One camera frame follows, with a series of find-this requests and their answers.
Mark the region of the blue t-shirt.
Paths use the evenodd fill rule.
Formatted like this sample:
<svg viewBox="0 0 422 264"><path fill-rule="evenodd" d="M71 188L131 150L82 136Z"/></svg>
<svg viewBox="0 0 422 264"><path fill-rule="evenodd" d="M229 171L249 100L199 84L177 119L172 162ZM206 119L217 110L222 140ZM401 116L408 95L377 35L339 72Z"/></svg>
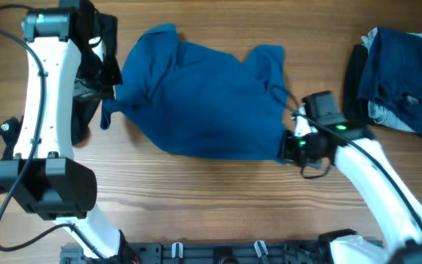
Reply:
<svg viewBox="0 0 422 264"><path fill-rule="evenodd" d="M175 25L146 31L122 68L100 126L119 112L161 150L223 160L277 160L285 130L285 51L258 45L246 59L181 40Z"/></svg>

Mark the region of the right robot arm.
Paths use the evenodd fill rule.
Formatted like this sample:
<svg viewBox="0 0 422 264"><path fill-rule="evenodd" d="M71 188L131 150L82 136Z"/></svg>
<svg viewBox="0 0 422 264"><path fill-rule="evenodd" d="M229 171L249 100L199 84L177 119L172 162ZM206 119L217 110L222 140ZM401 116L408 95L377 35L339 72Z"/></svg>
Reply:
<svg viewBox="0 0 422 264"><path fill-rule="evenodd" d="M280 157L295 166L320 167L322 159L337 168L357 189L377 221L383 246L353 230L320 235L323 263L422 263L422 204L387 159L382 145L364 125L348 121L330 92L303 99L293 109L295 128L285 131Z"/></svg>

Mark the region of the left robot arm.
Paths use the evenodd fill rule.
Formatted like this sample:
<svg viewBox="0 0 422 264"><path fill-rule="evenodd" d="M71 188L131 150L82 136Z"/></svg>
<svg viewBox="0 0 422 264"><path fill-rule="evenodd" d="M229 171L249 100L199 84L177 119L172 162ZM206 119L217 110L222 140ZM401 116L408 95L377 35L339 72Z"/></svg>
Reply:
<svg viewBox="0 0 422 264"><path fill-rule="evenodd" d="M0 161L7 200L68 231L87 263L138 263L122 231L97 206L94 172L73 154L73 121L87 126L122 83L117 19L90 1L61 1L28 7L21 27L17 42L28 54L29 79L12 157Z"/></svg>

